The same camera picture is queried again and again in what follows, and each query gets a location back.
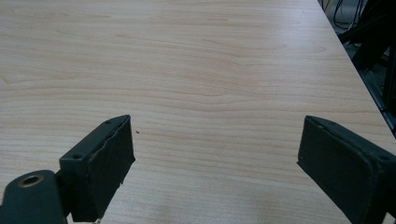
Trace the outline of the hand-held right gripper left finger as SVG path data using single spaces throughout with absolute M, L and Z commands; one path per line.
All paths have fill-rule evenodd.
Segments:
M 131 117 L 101 123 L 59 159 L 64 212 L 75 222 L 103 217 L 133 162 Z

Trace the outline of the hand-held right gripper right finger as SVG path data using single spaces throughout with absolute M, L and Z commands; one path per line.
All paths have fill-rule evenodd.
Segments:
M 297 164 L 352 224 L 396 224 L 396 155 L 327 119 L 304 118 Z

